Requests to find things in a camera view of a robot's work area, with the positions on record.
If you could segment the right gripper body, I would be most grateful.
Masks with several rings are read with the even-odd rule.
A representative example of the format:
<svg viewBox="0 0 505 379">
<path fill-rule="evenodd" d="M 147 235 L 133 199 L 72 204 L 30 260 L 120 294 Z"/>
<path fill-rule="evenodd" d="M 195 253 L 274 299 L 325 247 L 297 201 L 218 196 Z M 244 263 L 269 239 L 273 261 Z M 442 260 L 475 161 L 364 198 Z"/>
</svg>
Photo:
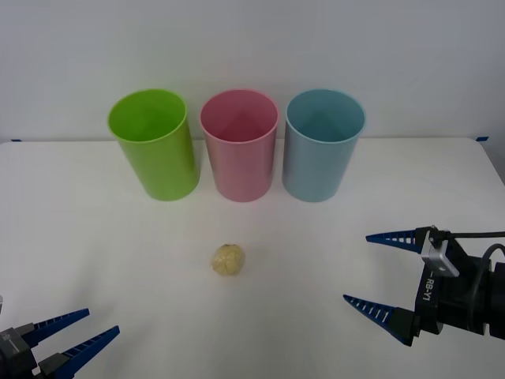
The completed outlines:
<svg viewBox="0 0 505 379">
<path fill-rule="evenodd" d="M 480 257 L 468 255 L 454 239 L 441 243 L 445 253 L 443 263 L 449 263 L 458 271 L 456 277 L 442 276 L 433 263 L 426 263 L 422 274 L 414 312 L 420 318 L 420 329 L 432 334 L 440 334 L 444 325 L 483 335 L 486 329 L 486 291 L 489 282 L 489 262 L 482 264 Z M 473 322 L 468 322 L 469 301 L 478 269 L 485 270 L 478 287 Z"/>
</svg>

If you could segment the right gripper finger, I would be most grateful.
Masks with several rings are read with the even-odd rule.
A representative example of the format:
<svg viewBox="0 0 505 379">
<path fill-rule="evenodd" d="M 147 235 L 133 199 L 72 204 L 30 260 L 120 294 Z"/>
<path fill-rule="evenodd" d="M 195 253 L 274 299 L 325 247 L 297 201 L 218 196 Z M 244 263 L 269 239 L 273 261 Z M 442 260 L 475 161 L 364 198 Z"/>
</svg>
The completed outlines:
<svg viewBox="0 0 505 379">
<path fill-rule="evenodd" d="M 350 295 L 343 295 L 343 298 L 356 311 L 390 333 L 403 345 L 411 347 L 413 339 L 419 336 L 420 318 L 413 311 Z"/>
<path fill-rule="evenodd" d="M 367 242 L 391 246 L 414 253 L 421 253 L 428 230 L 429 227 L 419 227 L 413 230 L 367 235 L 365 239 Z"/>
</svg>

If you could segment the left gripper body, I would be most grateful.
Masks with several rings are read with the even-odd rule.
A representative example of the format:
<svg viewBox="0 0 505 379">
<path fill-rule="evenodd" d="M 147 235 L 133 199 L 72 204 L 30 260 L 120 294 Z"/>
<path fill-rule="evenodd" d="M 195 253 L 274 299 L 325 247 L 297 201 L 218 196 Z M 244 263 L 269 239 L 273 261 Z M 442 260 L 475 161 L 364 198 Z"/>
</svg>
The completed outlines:
<svg viewBox="0 0 505 379">
<path fill-rule="evenodd" d="M 37 367 L 32 348 L 35 325 L 22 325 L 1 331 L 1 378 L 35 378 Z"/>
</svg>

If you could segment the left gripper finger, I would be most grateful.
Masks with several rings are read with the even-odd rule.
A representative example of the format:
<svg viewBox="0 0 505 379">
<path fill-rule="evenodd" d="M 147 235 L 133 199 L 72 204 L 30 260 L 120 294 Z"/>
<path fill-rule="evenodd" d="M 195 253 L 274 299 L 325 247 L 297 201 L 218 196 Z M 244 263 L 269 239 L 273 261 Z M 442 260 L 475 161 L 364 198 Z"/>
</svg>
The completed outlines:
<svg viewBox="0 0 505 379">
<path fill-rule="evenodd" d="M 71 379 L 120 333 L 118 325 L 39 363 L 38 378 Z"/>
<path fill-rule="evenodd" d="M 15 328 L 23 338 L 48 338 L 89 315 L 89 309 L 66 313 L 38 323 L 29 323 Z"/>
</svg>

